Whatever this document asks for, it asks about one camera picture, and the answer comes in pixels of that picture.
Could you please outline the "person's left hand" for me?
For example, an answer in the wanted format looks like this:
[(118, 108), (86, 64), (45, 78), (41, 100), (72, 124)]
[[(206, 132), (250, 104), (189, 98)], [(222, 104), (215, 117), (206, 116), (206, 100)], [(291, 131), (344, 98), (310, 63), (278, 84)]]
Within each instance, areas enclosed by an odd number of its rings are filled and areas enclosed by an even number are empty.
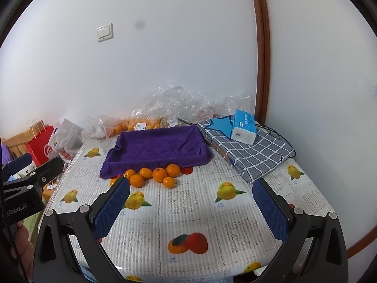
[(17, 222), (17, 231), (14, 234), (14, 242), (19, 253), (22, 265), (28, 276), (29, 282), (33, 279), (34, 247), (29, 241), (29, 232), (24, 222)]

